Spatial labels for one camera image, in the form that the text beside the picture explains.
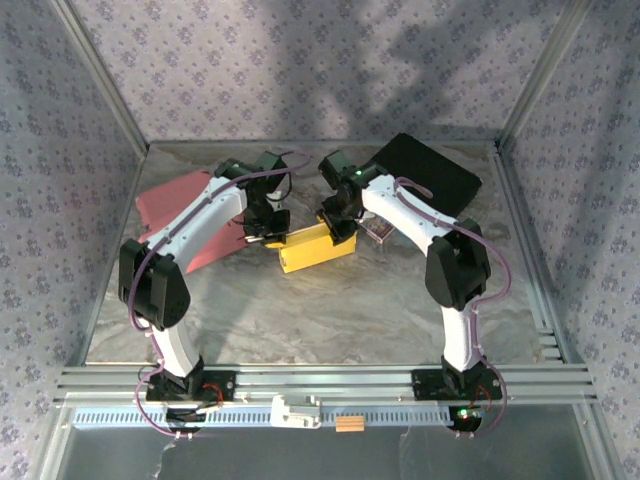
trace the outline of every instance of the black mounting bracket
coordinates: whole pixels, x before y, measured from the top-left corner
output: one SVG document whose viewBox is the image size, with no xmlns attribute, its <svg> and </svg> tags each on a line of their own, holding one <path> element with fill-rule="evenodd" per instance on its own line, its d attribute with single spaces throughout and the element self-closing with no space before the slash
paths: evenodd
<svg viewBox="0 0 640 480">
<path fill-rule="evenodd" d="M 486 391 L 491 400 L 500 400 L 502 390 L 496 374 L 482 362 L 469 370 L 458 372 L 442 359 L 442 370 L 416 369 L 411 372 L 411 385 L 416 400 L 474 400 L 486 399 Z"/>
<path fill-rule="evenodd" d="M 152 376 L 147 386 L 148 402 L 191 401 L 215 404 L 233 400 L 236 372 L 233 370 L 205 370 L 202 357 L 186 377 L 176 377 L 164 370 Z"/>
</svg>

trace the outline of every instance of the wooden block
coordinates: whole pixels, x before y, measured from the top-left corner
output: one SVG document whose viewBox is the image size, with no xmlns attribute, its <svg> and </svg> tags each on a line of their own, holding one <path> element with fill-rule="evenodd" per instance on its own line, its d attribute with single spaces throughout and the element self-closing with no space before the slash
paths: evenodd
<svg viewBox="0 0 640 480">
<path fill-rule="evenodd" d="M 364 432 L 364 417 L 358 415 L 336 418 L 336 432 Z"/>
</svg>

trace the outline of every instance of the white clip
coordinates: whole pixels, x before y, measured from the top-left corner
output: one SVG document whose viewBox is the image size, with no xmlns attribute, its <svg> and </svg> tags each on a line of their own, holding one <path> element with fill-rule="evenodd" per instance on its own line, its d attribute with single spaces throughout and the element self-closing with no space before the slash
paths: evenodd
<svg viewBox="0 0 640 480">
<path fill-rule="evenodd" d="M 271 426 L 281 428 L 320 428 L 320 406 L 314 396 L 276 395 L 271 403 Z"/>
</svg>

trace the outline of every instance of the aluminum frame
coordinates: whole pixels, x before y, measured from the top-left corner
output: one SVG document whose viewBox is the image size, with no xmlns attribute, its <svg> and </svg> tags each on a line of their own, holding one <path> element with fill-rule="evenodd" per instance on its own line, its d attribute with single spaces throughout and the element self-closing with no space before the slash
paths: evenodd
<svg viewBox="0 0 640 480">
<path fill-rule="evenodd" d="M 55 393 L 56 417 L 48 448 L 43 451 L 40 476 L 56 478 L 65 458 L 78 409 L 107 408 L 111 413 L 131 412 L 131 401 L 138 374 L 152 365 L 103 365 L 68 367 L 60 377 Z M 411 370 L 429 365 L 218 365 L 207 370 L 235 370 L 236 393 L 221 412 L 264 412 L 275 394 L 313 394 L 322 399 L 323 408 L 394 408 L 414 413 L 416 408 L 437 409 L 464 405 L 465 402 L 416 402 L 411 388 Z M 621 478 L 621 465 L 610 442 L 591 377 L 583 364 L 504 365 L 510 405 L 572 405 L 585 451 L 594 476 Z M 146 403 L 152 412 L 162 407 Z"/>
</svg>

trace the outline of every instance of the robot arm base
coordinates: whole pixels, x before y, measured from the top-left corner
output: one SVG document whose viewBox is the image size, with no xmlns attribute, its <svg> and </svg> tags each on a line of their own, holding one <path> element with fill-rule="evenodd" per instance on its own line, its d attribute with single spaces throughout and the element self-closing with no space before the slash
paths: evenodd
<svg viewBox="0 0 640 480">
<path fill-rule="evenodd" d="M 482 362 L 459 372 L 442 358 L 442 369 L 417 369 L 411 372 L 411 384 L 416 400 L 451 401 L 491 400 L 502 398 L 495 373 Z"/>
</svg>

